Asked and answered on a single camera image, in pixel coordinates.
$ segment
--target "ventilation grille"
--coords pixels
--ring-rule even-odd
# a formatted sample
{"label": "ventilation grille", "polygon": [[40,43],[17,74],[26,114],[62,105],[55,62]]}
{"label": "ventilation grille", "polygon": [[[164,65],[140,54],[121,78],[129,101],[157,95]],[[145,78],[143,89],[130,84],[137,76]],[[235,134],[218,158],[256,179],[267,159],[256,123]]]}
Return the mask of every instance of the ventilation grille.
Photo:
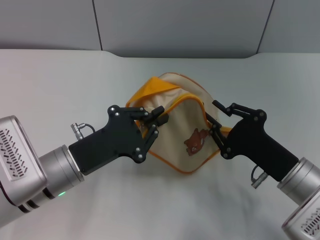
{"label": "ventilation grille", "polygon": [[27,173],[28,168],[23,156],[19,153],[18,145],[8,129],[0,129],[0,155],[14,180],[22,178]]}
{"label": "ventilation grille", "polygon": [[317,207],[315,212],[311,214],[309,218],[305,220],[305,223],[301,224],[303,231],[310,235],[314,236],[320,232],[320,207]]}

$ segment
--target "white table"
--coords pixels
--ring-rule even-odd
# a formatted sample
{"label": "white table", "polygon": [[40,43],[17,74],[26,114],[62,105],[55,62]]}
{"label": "white table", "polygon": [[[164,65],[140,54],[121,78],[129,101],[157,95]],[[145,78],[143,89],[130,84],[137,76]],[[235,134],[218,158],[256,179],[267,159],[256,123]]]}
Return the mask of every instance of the white table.
{"label": "white table", "polygon": [[[110,105],[124,106],[149,77],[165,72],[197,80],[225,105],[265,110],[266,132],[320,166],[320,54],[148,59],[0,50],[0,117],[15,114],[42,156],[75,142],[71,123],[103,127]],[[232,127],[239,119],[220,114],[220,120]],[[242,156],[217,156],[182,175],[150,155],[143,164],[119,158],[2,228],[0,239],[285,240],[281,225],[297,206],[271,177],[253,189],[253,167]]]}

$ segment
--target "cylindrical metal joint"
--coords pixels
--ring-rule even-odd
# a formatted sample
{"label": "cylindrical metal joint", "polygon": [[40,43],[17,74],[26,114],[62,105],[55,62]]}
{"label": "cylindrical metal joint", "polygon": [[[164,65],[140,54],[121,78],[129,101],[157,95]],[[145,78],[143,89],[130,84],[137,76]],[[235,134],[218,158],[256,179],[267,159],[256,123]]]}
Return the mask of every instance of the cylindrical metal joint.
{"label": "cylindrical metal joint", "polygon": [[277,188],[300,205],[318,186],[320,186],[320,169],[303,157],[279,182]]}
{"label": "cylindrical metal joint", "polygon": [[267,179],[267,177],[268,174],[266,174],[265,172],[261,173],[260,176],[251,184],[251,186],[257,189],[260,184],[262,184],[262,182]]}
{"label": "cylindrical metal joint", "polygon": [[65,145],[48,152],[39,160],[47,178],[47,186],[46,191],[42,191],[32,198],[32,201],[38,206],[49,200],[47,192],[54,198],[84,180]]}
{"label": "cylindrical metal joint", "polygon": [[84,138],[83,134],[80,132],[80,129],[84,128],[84,124],[83,124],[83,127],[81,127],[77,123],[72,123],[70,127],[72,128],[72,130],[75,134],[75,137],[78,141]]}

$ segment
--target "fabric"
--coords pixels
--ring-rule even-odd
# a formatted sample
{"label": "fabric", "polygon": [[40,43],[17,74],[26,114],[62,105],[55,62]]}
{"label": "fabric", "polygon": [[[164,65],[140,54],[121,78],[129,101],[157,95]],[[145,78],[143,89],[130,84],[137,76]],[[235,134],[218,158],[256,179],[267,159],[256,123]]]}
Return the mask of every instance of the fabric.
{"label": "fabric", "polygon": [[[158,128],[158,138],[149,153],[177,171],[190,174],[219,152],[209,134],[211,123],[206,118],[207,112],[218,120],[218,109],[212,104],[213,100],[192,79],[177,73],[165,73],[150,78],[126,107],[144,107],[149,112],[164,107],[169,120]],[[223,127],[221,131],[228,134],[230,128]]]}

